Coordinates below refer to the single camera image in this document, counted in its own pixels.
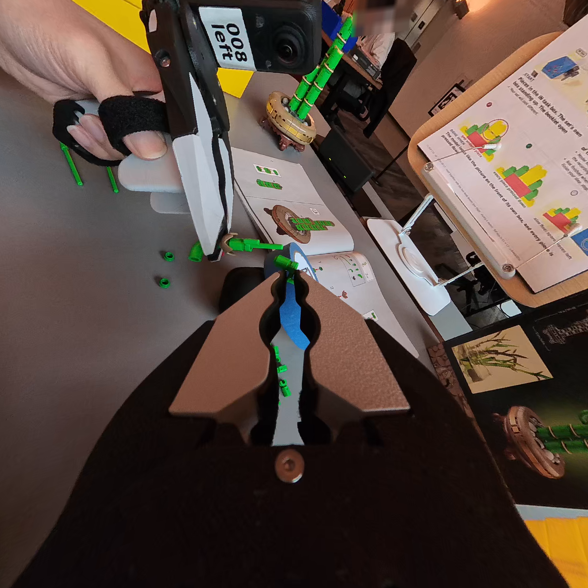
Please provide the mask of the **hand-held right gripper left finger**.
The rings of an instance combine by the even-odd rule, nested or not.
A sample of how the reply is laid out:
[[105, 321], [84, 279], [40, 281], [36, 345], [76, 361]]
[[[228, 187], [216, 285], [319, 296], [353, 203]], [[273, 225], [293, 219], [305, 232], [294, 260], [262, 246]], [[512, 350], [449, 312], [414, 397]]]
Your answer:
[[244, 441], [271, 445], [278, 414], [277, 361], [282, 272], [230, 271], [214, 320], [178, 393], [173, 417], [235, 426]]

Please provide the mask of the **blue storage bin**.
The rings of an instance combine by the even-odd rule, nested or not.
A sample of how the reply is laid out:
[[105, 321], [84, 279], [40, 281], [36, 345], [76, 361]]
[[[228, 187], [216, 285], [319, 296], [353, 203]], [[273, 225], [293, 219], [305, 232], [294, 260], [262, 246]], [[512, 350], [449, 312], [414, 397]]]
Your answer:
[[[322, 1], [322, 31], [326, 35], [326, 38], [330, 41], [334, 41], [337, 38], [337, 34], [340, 33], [343, 23], [347, 19], [346, 13], [342, 13], [340, 16], [334, 7], [338, 5], [340, 1]], [[347, 54], [356, 45], [357, 36], [355, 35], [355, 25], [352, 25], [351, 33], [347, 39], [342, 51]]]

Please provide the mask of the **grey cabinet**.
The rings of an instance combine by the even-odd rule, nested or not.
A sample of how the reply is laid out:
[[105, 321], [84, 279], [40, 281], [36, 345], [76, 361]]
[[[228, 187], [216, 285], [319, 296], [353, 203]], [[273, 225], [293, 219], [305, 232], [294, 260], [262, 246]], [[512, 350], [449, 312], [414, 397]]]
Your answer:
[[416, 53], [420, 48], [422, 35], [437, 14], [451, 6], [451, 1], [417, 1], [409, 18], [408, 28], [399, 38]]

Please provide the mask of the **printed instruction sheet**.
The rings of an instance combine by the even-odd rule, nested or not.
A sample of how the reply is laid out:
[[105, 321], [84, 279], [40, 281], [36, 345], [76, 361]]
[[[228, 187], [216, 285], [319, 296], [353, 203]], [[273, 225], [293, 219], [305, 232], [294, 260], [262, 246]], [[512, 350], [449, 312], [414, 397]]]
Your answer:
[[533, 40], [422, 127], [412, 163], [495, 276], [587, 272], [587, 16]]

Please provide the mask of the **lego bamboo model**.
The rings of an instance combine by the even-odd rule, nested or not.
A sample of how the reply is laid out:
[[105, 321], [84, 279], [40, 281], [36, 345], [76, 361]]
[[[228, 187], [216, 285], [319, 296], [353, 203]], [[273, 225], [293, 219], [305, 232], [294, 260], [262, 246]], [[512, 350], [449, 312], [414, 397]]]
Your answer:
[[353, 15], [348, 14], [319, 65], [301, 78], [293, 95], [280, 91], [269, 95], [266, 113], [259, 123], [275, 132], [281, 151], [291, 146], [303, 152], [314, 141], [317, 131], [310, 111], [341, 62], [353, 31]]

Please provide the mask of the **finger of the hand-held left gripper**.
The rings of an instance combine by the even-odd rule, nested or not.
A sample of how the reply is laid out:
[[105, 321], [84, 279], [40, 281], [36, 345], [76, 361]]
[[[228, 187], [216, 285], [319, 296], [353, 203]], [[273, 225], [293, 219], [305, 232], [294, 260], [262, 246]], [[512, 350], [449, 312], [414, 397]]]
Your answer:
[[175, 138], [172, 148], [203, 253], [210, 261], [218, 261], [223, 254], [220, 241], [226, 234], [217, 235], [224, 213], [215, 166], [215, 136], [202, 130]]
[[227, 133], [215, 134], [215, 166], [218, 176], [221, 212], [224, 218], [217, 228], [217, 235], [225, 235], [231, 231], [233, 216], [233, 169], [230, 144], [227, 145]]

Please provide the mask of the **person's left hand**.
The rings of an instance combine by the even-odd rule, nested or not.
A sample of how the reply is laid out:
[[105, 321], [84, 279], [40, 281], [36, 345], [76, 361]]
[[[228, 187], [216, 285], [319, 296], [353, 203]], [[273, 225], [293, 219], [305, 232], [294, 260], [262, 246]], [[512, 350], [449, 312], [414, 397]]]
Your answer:
[[1, 68], [52, 104], [163, 97], [151, 55], [72, 1], [1, 1]]

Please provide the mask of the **white flat stand base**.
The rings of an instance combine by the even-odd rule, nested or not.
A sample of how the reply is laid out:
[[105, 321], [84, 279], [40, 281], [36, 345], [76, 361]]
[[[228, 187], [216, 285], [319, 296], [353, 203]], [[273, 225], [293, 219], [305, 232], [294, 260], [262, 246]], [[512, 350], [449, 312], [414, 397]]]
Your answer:
[[376, 244], [401, 277], [417, 304], [429, 316], [436, 315], [450, 304], [450, 295], [446, 290], [449, 283], [484, 266], [484, 263], [479, 261], [455, 277], [445, 280], [438, 278], [410, 238], [414, 224], [434, 199], [434, 195], [428, 194], [403, 226], [393, 219], [368, 218], [366, 221]]

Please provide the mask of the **green lego stem assembly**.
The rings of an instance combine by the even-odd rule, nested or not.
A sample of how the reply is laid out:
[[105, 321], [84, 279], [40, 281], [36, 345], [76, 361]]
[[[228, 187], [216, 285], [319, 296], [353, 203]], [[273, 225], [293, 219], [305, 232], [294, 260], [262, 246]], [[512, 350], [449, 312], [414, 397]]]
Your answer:
[[255, 250], [282, 251], [281, 244], [263, 243], [259, 239], [241, 238], [237, 233], [227, 233], [220, 240], [220, 248], [225, 254], [234, 255], [235, 252], [253, 252]]

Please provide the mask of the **yellow box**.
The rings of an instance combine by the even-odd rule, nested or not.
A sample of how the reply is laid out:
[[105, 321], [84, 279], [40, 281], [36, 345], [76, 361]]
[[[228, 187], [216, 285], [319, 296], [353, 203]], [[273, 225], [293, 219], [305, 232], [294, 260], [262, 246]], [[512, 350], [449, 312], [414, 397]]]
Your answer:
[[587, 517], [525, 523], [569, 587], [587, 587]]
[[[150, 53], [145, 27], [139, 16], [141, 1], [74, 1], [108, 27]], [[217, 78], [223, 92], [241, 98], [253, 77], [253, 71], [219, 68]]]

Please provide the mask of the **black chair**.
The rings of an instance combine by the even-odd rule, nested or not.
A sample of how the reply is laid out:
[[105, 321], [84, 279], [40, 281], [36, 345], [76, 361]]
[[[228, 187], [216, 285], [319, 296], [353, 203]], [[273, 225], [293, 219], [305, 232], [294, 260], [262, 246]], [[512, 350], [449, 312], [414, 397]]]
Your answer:
[[367, 102], [369, 123], [364, 128], [366, 138], [371, 137], [388, 113], [416, 63], [417, 59], [408, 44], [404, 40], [394, 40], [380, 71], [382, 87], [371, 92]]

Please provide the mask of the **blue tape roll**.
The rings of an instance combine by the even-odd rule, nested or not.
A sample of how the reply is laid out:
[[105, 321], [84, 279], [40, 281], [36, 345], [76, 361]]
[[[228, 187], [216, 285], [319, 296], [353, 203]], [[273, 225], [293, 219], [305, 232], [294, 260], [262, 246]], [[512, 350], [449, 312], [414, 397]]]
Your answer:
[[[275, 257], [282, 255], [290, 261], [298, 264], [298, 270], [308, 274], [312, 279], [318, 281], [318, 277], [311, 266], [310, 261], [304, 254], [303, 250], [295, 242], [291, 242], [281, 251], [270, 251], [266, 256], [263, 265], [264, 278], [269, 277], [280, 268], [275, 265]], [[288, 283], [286, 287], [285, 301], [280, 308], [281, 325], [291, 341], [301, 350], [305, 350], [309, 345], [308, 337], [300, 328], [301, 308], [296, 301], [295, 285]]]

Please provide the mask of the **black lego box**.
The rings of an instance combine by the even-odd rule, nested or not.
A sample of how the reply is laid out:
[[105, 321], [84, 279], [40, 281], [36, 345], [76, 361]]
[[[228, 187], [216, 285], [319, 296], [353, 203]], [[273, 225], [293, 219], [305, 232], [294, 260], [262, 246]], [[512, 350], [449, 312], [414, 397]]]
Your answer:
[[587, 510], [587, 290], [443, 347], [514, 501]]

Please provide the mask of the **black electronic box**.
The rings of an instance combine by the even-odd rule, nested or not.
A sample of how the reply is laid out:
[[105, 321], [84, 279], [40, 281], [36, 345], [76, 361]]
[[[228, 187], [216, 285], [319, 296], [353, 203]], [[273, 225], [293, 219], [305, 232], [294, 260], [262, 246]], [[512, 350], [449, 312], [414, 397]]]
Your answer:
[[331, 128], [318, 146], [317, 155], [329, 175], [348, 196], [355, 195], [374, 175], [370, 163], [339, 128]]

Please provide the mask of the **black framed picture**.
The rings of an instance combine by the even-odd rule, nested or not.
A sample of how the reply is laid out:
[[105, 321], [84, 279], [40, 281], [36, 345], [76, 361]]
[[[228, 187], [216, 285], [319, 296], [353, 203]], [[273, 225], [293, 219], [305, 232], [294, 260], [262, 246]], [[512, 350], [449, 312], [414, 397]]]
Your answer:
[[438, 114], [445, 109], [452, 101], [456, 100], [460, 95], [464, 94], [466, 89], [461, 83], [453, 84], [452, 87], [437, 100], [434, 106], [428, 111], [430, 117]]

